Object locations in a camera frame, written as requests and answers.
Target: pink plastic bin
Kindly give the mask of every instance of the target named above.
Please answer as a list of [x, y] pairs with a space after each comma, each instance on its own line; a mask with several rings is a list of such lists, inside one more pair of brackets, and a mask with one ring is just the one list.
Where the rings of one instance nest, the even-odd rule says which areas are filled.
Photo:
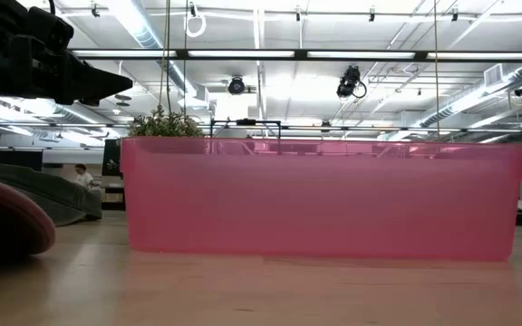
[[506, 260], [522, 147], [126, 138], [145, 251]]

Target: green leaves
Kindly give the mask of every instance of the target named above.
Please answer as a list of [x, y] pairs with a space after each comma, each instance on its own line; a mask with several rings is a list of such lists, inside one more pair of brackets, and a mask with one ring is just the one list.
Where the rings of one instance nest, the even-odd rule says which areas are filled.
[[164, 114], [162, 106], [153, 110], [152, 116], [141, 116], [130, 128], [130, 136], [203, 137], [197, 123], [184, 112]]

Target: wooden table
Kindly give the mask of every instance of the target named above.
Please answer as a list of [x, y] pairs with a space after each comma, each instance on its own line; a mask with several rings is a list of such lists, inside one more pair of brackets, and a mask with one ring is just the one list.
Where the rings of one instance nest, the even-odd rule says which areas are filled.
[[522, 227], [509, 263], [146, 254], [113, 214], [0, 258], [0, 325], [522, 325]]

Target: person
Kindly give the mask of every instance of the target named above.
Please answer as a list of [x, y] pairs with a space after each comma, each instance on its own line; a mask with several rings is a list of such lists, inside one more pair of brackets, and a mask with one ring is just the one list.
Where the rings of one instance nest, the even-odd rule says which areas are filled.
[[88, 172], [86, 172], [86, 166], [83, 164], [76, 164], [76, 180], [80, 186], [84, 186], [86, 188], [90, 188], [92, 186], [94, 178]]

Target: air duct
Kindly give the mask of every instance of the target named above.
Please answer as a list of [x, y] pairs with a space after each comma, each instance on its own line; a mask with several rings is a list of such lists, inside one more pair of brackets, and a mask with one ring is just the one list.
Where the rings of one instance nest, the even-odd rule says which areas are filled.
[[[500, 64], [501, 71], [508, 70], [508, 66]], [[436, 107], [427, 110], [424, 113], [424, 118], [418, 120], [416, 123], [411, 125], [413, 128], [428, 128], [432, 124], [439, 120], [446, 119], [452, 115], [455, 115], [464, 110], [468, 110], [483, 101], [490, 99], [500, 91], [504, 91], [510, 88], [516, 88], [522, 86], [522, 66], [509, 72], [506, 75], [501, 75], [497, 81], [489, 81], [489, 85], [486, 86], [482, 82], [470, 86], [464, 91], [461, 91], [453, 96], [444, 103], [440, 109], [436, 110]], [[387, 140], [400, 140], [408, 136], [410, 133], [407, 131], [393, 132], [387, 135]]]
[[[164, 48], [140, 0], [110, 0], [104, 1], [104, 3], [140, 47], [152, 50], [162, 50]], [[156, 64], [160, 67], [160, 61], [156, 61]], [[189, 97], [196, 97], [197, 88], [192, 82], [185, 81], [185, 76], [180, 71], [178, 65], [172, 60], [168, 60], [166, 64], [168, 77], [183, 93], [183, 96], [185, 96], [184, 93], [186, 92]]]

